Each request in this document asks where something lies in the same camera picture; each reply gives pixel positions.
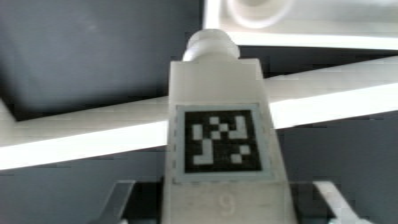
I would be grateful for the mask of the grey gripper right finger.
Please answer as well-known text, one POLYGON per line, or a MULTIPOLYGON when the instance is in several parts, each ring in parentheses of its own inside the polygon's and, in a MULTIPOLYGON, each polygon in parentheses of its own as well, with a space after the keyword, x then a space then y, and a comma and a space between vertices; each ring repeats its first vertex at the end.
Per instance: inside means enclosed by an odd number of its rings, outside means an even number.
POLYGON ((315 181, 313 184, 334 213, 329 224, 372 224, 372 222, 359 217, 334 183, 331 181, 315 181))

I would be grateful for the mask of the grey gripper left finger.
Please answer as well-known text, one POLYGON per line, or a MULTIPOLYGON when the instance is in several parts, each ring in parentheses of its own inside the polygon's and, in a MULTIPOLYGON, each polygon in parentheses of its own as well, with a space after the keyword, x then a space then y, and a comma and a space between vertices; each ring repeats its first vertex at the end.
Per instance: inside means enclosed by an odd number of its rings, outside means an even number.
POLYGON ((98 219, 95 220, 95 224, 128 224, 128 220, 123 217, 123 214, 127 210, 134 186, 134 180, 123 180, 116 183, 103 211, 98 219))

